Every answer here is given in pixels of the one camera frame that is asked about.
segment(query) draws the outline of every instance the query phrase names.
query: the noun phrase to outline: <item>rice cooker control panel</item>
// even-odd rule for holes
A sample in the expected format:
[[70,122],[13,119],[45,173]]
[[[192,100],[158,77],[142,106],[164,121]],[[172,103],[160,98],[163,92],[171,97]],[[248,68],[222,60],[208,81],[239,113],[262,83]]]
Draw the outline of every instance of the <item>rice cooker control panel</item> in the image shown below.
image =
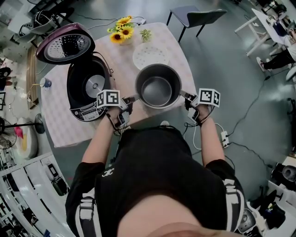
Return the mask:
[[87,109],[85,109],[85,107],[70,109],[70,111],[78,120],[83,122],[94,121],[104,113],[103,109],[97,109],[97,102],[94,102],[93,106]]

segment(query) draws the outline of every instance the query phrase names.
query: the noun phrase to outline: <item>patterned plate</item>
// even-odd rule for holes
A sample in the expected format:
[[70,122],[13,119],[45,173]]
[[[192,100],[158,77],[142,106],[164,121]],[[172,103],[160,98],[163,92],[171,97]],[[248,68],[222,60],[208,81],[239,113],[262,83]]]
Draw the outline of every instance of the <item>patterned plate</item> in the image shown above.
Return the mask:
[[134,51],[133,62],[141,70],[154,63],[167,65],[169,58],[166,49],[161,49],[152,43],[142,43]]

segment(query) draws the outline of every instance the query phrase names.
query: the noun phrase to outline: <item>open rice cooker lid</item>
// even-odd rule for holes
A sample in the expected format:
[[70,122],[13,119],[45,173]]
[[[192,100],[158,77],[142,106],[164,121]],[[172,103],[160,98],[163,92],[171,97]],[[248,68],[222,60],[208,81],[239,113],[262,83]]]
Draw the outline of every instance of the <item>open rice cooker lid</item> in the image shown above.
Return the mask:
[[44,39],[36,50],[38,60],[50,64],[75,63],[81,56],[91,56],[95,43],[79,23],[65,25]]

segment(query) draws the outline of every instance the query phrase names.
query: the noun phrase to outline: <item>black and white qr-like marker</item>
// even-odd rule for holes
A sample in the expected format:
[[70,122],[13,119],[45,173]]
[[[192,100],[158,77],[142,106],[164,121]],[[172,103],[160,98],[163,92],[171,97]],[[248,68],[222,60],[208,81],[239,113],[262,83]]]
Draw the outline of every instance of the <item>black and white qr-like marker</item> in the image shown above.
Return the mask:
[[214,89],[200,88],[198,93],[198,104],[220,106],[220,93]]
[[102,90],[97,94],[97,109],[104,106],[120,106],[120,92],[118,90]]

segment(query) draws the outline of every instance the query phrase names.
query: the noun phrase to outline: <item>gray floor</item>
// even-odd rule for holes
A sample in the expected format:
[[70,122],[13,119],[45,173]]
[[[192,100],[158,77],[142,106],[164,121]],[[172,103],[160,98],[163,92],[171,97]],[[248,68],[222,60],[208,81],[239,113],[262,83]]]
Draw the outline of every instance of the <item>gray floor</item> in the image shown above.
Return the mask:
[[[190,65],[196,88],[209,87],[221,92],[221,106],[213,112],[213,118],[230,133],[256,98],[264,78],[269,74],[260,70],[256,56],[266,58],[271,46],[264,44],[251,57],[247,57],[246,51],[255,40],[253,34],[248,28],[238,34],[234,33],[237,27],[246,22],[244,15],[253,17],[248,2],[243,1],[239,7],[230,0],[87,0],[86,3],[75,2],[73,6],[76,13],[93,18],[133,15],[145,17],[148,23],[166,23],[169,9],[184,5],[196,5],[201,11],[218,8],[228,10],[220,20],[205,26],[199,38],[195,38],[199,27],[186,30],[180,46]],[[75,14],[71,19],[87,28],[106,23]],[[181,23],[172,16],[168,27],[178,39],[183,28]],[[94,39],[105,36],[107,28],[104,26],[91,29]],[[48,66],[43,75],[51,68]],[[286,83],[284,78],[285,73],[280,73],[265,82],[259,100],[251,108],[246,119],[237,126],[235,133],[229,137],[230,142],[248,146],[270,164],[282,162],[291,149],[290,123],[286,115],[289,107],[286,98],[294,98],[295,90],[292,82]],[[185,109],[180,108],[147,119],[137,127],[158,125],[162,120],[168,120],[181,131],[184,130],[184,122],[188,121]],[[192,152],[196,152],[192,145],[193,132],[194,129],[189,129],[186,140]],[[49,140],[56,160],[70,183],[89,141],[71,148],[55,149],[50,138]],[[200,146],[199,135],[195,141],[197,146]],[[114,138],[109,157],[115,154],[116,142],[117,138]],[[247,198],[256,197],[259,194],[259,186],[266,185],[269,177],[263,163],[254,153],[235,144],[226,148],[225,154],[233,160],[236,175]],[[201,153],[195,155],[194,159],[201,162]]]

